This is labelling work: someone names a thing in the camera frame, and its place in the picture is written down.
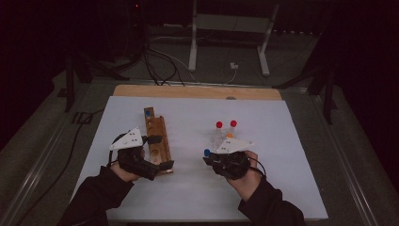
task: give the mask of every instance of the blue cap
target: blue cap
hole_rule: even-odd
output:
[[[205,155],[205,157],[208,157],[209,155],[211,155],[211,151],[209,149],[205,149],[203,151],[203,155]]]

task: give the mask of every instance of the black sleeve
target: black sleeve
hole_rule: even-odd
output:
[[[101,167],[100,174],[88,177],[78,188],[57,225],[108,225],[106,210],[119,207],[134,184],[124,182],[111,169]]]
[[[272,187],[265,177],[249,200],[240,202],[238,210],[256,226],[306,225],[302,211],[293,204],[283,201],[281,191]]]

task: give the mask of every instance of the floor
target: floor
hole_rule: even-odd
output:
[[[156,31],[150,36],[153,51],[172,57],[180,73],[165,85],[179,86],[250,86],[270,88],[301,73],[317,37],[301,34],[273,33],[266,49],[271,74],[262,76],[256,46],[262,37],[249,34],[233,36],[226,33],[204,32],[199,37],[197,69],[190,73],[188,64],[189,30],[173,28]],[[120,74],[129,81],[113,80],[99,72],[91,84],[76,82],[76,100],[70,113],[65,113],[66,100],[57,97],[65,88],[65,73],[54,80],[55,91],[42,103],[26,124],[0,153],[0,214],[21,219],[34,206],[71,157],[68,167],[56,185],[29,210],[21,225],[55,225],[72,196],[74,185],[94,138],[101,113],[90,124],[80,127],[72,123],[75,112],[95,112],[103,109],[107,98],[118,84],[153,84],[147,66],[153,67],[161,78],[169,77],[174,66],[148,52],[150,64],[144,60]],[[238,68],[231,69],[231,63]],[[311,165],[316,183],[325,203],[329,219],[308,221],[309,225],[395,225],[399,223],[399,199],[376,160],[340,88],[334,89],[332,125],[321,116],[323,96],[310,96],[306,87],[310,80],[281,90],[296,130]],[[42,152],[52,153],[41,167],[35,162]],[[20,192],[26,175],[37,180],[27,185],[32,189]],[[110,222],[111,225],[126,223]],[[133,223],[132,225],[228,225],[227,223]]]

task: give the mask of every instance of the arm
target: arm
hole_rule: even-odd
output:
[[[100,174],[88,177],[78,188],[71,203],[57,225],[108,225],[105,211],[119,207],[138,179],[121,169],[118,163],[111,168],[101,167]]]
[[[258,159],[253,152],[246,151],[246,154]],[[256,168],[257,163],[250,159],[250,165]],[[302,212],[283,201],[281,191],[272,187],[258,172],[249,170],[243,178],[228,182],[242,198],[238,209],[254,225],[306,225]]]

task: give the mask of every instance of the gray floor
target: gray floor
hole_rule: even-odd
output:
[[[189,39],[156,38],[151,48],[178,58],[175,61],[186,85],[255,86],[268,88],[300,74],[309,54],[317,42],[316,37],[294,34],[273,34],[267,47],[271,75],[261,75],[256,55],[256,41],[249,37],[225,46],[227,38],[211,38],[212,44],[199,47],[197,70],[190,74],[188,64]],[[152,66],[162,77],[172,73],[164,60],[150,58]],[[236,62],[238,69],[230,69]],[[106,106],[107,98],[121,82],[97,75],[92,84],[77,84],[77,100],[70,114],[64,113],[65,99],[56,95],[64,88],[65,74],[55,78],[55,91],[43,102],[34,115],[19,130],[0,153],[0,214],[13,204],[25,175],[38,155],[45,150],[55,150],[36,189],[28,194],[24,212],[51,184],[66,163],[73,139],[79,127],[71,124],[73,115],[94,112]],[[145,64],[137,63],[122,73],[131,78],[126,84],[148,84],[151,80]],[[174,77],[172,85],[178,85]],[[333,124],[328,125],[320,116],[321,98],[306,93],[308,81],[281,91],[293,116],[295,127],[311,165],[316,183],[325,203],[329,219],[309,221],[309,225],[398,225],[399,199],[377,161],[373,149],[362,131],[350,106],[339,88],[334,89],[338,109],[332,111]],[[71,198],[74,185],[85,162],[101,114],[91,124],[82,126],[73,149],[68,169],[56,186],[30,212],[22,225],[55,225]],[[215,225],[201,223],[196,225]],[[111,225],[125,223],[111,222]],[[162,223],[135,223],[134,225],[165,225]]]

